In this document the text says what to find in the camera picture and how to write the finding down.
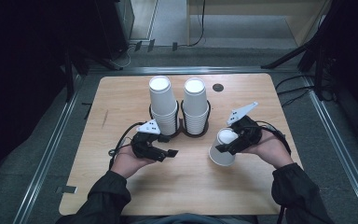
metal rail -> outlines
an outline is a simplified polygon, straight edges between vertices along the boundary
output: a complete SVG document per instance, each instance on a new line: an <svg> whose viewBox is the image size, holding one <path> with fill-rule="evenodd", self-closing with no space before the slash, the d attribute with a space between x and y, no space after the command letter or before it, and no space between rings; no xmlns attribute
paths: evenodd
<svg viewBox="0 0 358 224"><path fill-rule="evenodd" d="M81 76L76 77L76 86L81 86L83 83L83 78ZM77 91L74 92L72 98L65 104L59 121L54 128L53 134L48 141L48 146L46 147L45 153L39 165L34 173L34 177L29 184L25 196L22 200L21 206L17 212L16 217L14 218L13 223L22 224L27 223L28 217L31 214L32 208L34 207L34 202L36 201L37 195L39 194L42 184L48 173L48 168L51 165L51 161L56 152L57 146L60 143L62 133L65 130L66 123L72 113L75 102L77 98Z"/></svg>
<svg viewBox="0 0 358 224"><path fill-rule="evenodd" d="M313 85L312 80L309 77L305 77L304 82L307 86ZM336 126L334 125L326 107L324 106L324 102L321 102L314 92L310 93L310 98L313 102L313 105L315 106L316 111L319 114L319 117L322 120L327 134L330 137L338 158L341 161L348 179L351 182L353 190L358 197L358 169L351 157L351 154L345 147L345 144L343 143Z"/></svg>

white controller part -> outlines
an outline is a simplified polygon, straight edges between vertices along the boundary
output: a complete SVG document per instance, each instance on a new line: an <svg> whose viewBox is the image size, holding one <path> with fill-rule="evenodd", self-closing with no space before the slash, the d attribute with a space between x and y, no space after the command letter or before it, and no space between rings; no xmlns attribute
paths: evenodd
<svg viewBox="0 0 358 224"><path fill-rule="evenodd" d="M136 129L139 133L154 133L154 134L161 134L159 127L154 119L149 120L142 126Z"/></svg>
<svg viewBox="0 0 358 224"><path fill-rule="evenodd" d="M251 105L246 105L244 107L231 110L231 114L229 119L227 120L227 125L230 126L231 124L237 122L238 120L242 119L246 116L251 110L253 110L258 105L258 102L253 102Z"/></svg>

stack of paper cups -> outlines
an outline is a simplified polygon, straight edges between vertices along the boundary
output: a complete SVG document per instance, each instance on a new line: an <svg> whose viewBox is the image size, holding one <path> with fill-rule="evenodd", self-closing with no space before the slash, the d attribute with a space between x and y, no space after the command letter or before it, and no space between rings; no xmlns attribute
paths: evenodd
<svg viewBox="0 0 358 224"><path fill-rule="evenodd" d="M235 155L231 155L229 152L220 152L216 146L229 144L237 138L238 135L230 128L220 130L209 149L209 157L211 160L221 166L231 165L235 160Z"/></svg>
<svg viewBox="0 0 358 224"><path fill-rule="evenodd" d="M152 77L149 81L151 114L164 135L172 135L179 129L178 104L171 82L165 76Z"/></svg>
<svg viewBox="0 0 358 224"><path fill-rule="evenodd" d="M202 133L210 110L202 79L192 77L186 81L183 110L187 132Z"/></svg>

table surface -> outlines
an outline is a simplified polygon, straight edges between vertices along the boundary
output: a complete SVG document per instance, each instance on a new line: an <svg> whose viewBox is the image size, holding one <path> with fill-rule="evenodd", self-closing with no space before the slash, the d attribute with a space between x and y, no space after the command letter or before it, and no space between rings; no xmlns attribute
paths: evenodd
<svg viewBox="0 0 358 224"><path fill-rule="evenodd" d="M216 165L209 149L218 131L227 127L232 109L252 102L258 106L248 116L274 125L286 135L292 158L300 166L296 146L268 74L168 76L176 100L183 100L184 84L200 77L211 103L208 132L202 137L179 133L169 143L154 143L161 149L177 149L175 158L146 166L128 179L132 200L122 215L266 215L278 214L279 205L271 197L274 168L256 155L237 154L234 164ZM104 77L76 153L67 186L75 194L64 193L60 204L63 215L75 213L87 200L92 185L108 169L108 150L134 123L150 120L148 82L151 77ZM213 84L224 86L214 91ZM135 135L135 129L128 137Z"/></svg>

wooden table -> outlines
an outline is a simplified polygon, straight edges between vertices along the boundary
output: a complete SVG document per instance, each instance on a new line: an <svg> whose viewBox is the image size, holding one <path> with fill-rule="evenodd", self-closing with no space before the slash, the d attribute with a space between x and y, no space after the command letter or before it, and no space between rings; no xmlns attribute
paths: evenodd
<svg viewBox="0 0 358 224"><path fill-rule="evenodd" d="M187 44L190 45L190 16L202 15L202 1L186 0L186 4ZM301 46L329 7L330 0L208 0L205 15L285 16L293 38Z"/></svg>
<svg viewBox="0 0 358 224"><path fill-rule="evenodd" d="M231 109L252 102L258 106L248 115L264 120L286 134L294 161L301 165L296 146L268 74L168 76L177 101L183 99L184 84L190 77L204 80L212 110L209 130L199 138L183 133L169 143L154 143L162 149L177 149L175 158L146 166L128 179L132 201L123 215L261 215L278 214L271 198L272 166L257 156L237 154L233 165L216 165L209 149L217 132L227 127ZM104 77L97 90L83 133L68 186L75 194L65 193L60 212L73 214L86 201L91 186L108 169L108 150L133 124L150 120L148 82L151 77ZM213 84L224 90L213 90ZM135 129L128 134L133 137Z"/></svg>

